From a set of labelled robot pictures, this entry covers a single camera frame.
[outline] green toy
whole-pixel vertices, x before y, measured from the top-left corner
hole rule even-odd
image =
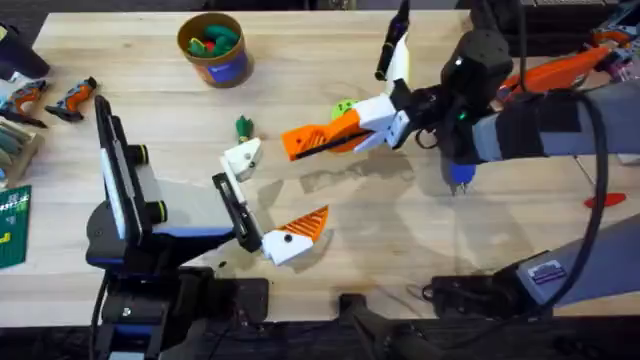
[[[222,56],[226,53],[228,53],[229,51],[231,51],[231,49],[236,45],[236,43],[232,42],[231,39],[229,39],[226,36],[219,36],[216,39],[216,47],[213,48],[213,55],[214,56]]]
[[[218,44],[219,37],[228,38],[233,45],[235,45],[238,40],[240,40],[240,36],[234,33],[233,30],[229,29],[226,26],[222,25],[209,25],[204,29],[204,36],[208,39],[214,40],[216,45]]]
[[[241,115],[240,118],[236,120],[236,131],[238,132],[238,144],[249,141],[253,133],[253,121]]]
[[[207,26],[204,29],[204,36],[216,43],[216,47],[213,49],[214,56],[222,56],[228,53],[240,40],[238,34],[222,25]]]
[[[353,99],[340,100],[340,102],[338,102],[333,106],[333,108],[331,108],[331,121],[344,115],[344,113],[346,113],[347,110],[351,109],[353,104],[357,102],[358,102],[357,100],[353,100]]]
[[[214,57],[215,55],[215,47],[213,51],[207,50],[207,47],[202,43],[202,41],[197,38],[191,38],[189,40],[189,53],[193,56],[208,58]]]

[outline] orange toy drill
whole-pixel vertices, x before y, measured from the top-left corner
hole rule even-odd
[[[97,86],[96,79],[89,77],[69,90],[55,106],[46,106],[44,109],[65,121],[82,120],[84,117],[78,111],[78,105],[87,100]]]
[[[40,99],[42,92],[46,90],[47,82],[44,80],[37,80],[27,83],[20,89],[11,94],[9,99],[0,106],[0,116],[5,119],[20,123],[37,126],[39,128],[46,128],[42,121],[36,120],[27,115],[23,109],[23,105],[28,102],[36,102]]]

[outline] small green figure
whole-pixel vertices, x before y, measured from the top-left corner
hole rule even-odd
[[[353,100],[353,99],[343,99],[337,104],[335,104],[334,107],[331,108],[331,121],[344,115],[344,113],[346,113],[347,110],[351,109],[353,104],[357,102],[358,102],[357,100]]]
[[[253,121],[241,115],[240,118],[236,120],[236,131],[238,132],[238,144],[249,141],[253,133]]]

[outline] black cable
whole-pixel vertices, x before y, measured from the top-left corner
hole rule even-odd
[[[308,328],[308,329],[304,329],[304,330],[299,331],[299,332],[297,332],[295,334],[292,334],[292,336],[287,336],[287,339],[291,339],[292,337],[299,337],[299,336],[302,336],[302,335],[305,335],[305,334],[308,334],[308,333],[312,333],[312,332],[315,332],[315,331],[321,331],[321,330],[327,329],[327,328],[331,327],[332,325],[336,324],[338,322],[338,320],[339,320],[339,318],[335,318],[335,319],[333,319],[331,321],[328,321],[328,322],[326,322],[324,324],[321,324],[321,325],[318,325],[318,326],[314,326],[314,327],[311,327],[311,328]],[[213,331],[211,331],[211,333],[216,335],[216,336],[222,335],[221,333],[216,333],[216,332],[213,332]],[[249,337],[247,337],[247,338],[239,338],[239,337],[233,337],[233,336],[228,336],[227,335],[226,338],[228,340],[231,340],[231,341],[246,342],[246,343],[274,341],[273,337],[266,337],[265,338],[265,337],[258,337],[258,336],[252,337],[252,338],[249,338]]]
[[[91,325],[89,327],[89,360],[95,358],[98,317],[100,316],[100,308],[102,307],[102,301],[104,300],[104,294],[107,291],[108,284],[109,274],[105,271],[102,276],[102,283],[100,283],[100,289],[98,289],[98,295],[96,296],[96,303],[93,305],[93,313],[91,314]]]
[[[515,2],[518,8],[518,36],[520,37],[520,76],[518,77],[518,82],[520,90],[523,93],[527,93],[529,90],[524,81],[527,74],[527,19],[522,2],[520,0],[515,0]]]
[[[445,348],[446,350],[467,347],[472,343],[475,343],[476,341],[484,338],[485,336],[503,329],[507,325],[511,325],[519,321],[526,321],[532,316],[536,316],[538,314],[542,314],[546,311],[551,310],[571,290],[571,288],[573,288],[575,283],[582,275],[587,262],[589,261],[591,251],[593,250],[593,246],[598,235],[598,229],[600,228],[602,214],[604,213],[604,204],[609,180],[609,156],[607,149],[606,128],[604,126],[604,122],[602,121],[602,113],[595,106],[595,104],[593,104],[591,99],[589,99],[584,93],[576,91],[573,92],[573,95],[576,96],[576,100],[584,104],[587,113],[591,118],[596,153],[595,203],[593,208],[591,209],[589,223],[587,224],[584,239],[582,240],[582,245],[580,246],[580,250],[578,250],[578,254],[576,255],[573,267],[571,268],[567,279],[562,283],[562,286],[545,303],[533,308],[532,310],[524,314],[512,317],[508,320],[503,320],[496,325],[493,325],[490,328],[467,339],[455,342],[447,346]]]
[[[209,353],[209,357],[207,359],[213,359],[213,355],[215,355],[216,351],[218,351],[222,340],[224,340],[224,338],[227,336],[229,330],[231,330],[231,322],[229,322],[229,325],[227,325],[227,328],[222,332],[222,334],[218,335],[218,340],[216,341],[215,345],[213,345],[213,348],[211,349],[211,352]]]

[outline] orange triangle piece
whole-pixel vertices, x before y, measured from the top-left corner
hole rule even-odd
[[[310,237],[313,242],[316,242],[322,233],[322,230],[324,230],[324,225],[326,224],[328,217],[329,206],[325,205],[314,212],[299,217],[296,220],[279,227],[278,230],[307,236]]]

